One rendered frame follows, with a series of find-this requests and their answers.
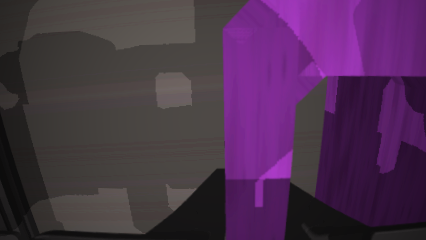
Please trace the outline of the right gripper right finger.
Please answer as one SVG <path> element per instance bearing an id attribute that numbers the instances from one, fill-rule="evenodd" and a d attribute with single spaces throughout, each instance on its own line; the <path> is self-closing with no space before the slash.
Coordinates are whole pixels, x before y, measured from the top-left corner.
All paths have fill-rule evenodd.
<path id="1" fill-rule="evenodd" d="M 426 222 L 370 227 L 290 182 L 284 240 L 426 240 Z"/>

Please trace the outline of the purple maze board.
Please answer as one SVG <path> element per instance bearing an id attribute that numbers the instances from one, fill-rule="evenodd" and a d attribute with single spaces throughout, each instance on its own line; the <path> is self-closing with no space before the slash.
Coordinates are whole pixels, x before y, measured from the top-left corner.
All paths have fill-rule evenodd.
<path id="1" fill-rule="evenodd" d="M 426 0 L 249 0 L 222 36 L 226 240 L 284 240 L 296 104 L 326 76 L 315 198 L 426 222 Z"/>

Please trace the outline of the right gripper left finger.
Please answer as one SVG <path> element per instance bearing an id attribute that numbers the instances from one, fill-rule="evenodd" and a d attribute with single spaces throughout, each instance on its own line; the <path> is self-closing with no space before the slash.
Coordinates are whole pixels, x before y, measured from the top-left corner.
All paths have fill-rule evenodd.
<path id="1" fill-rule="evenodd" d="M 31 240 L 225 240 L 225 168 L 217 168 L 171 215 L 146 234 L 52 230 Z"/>

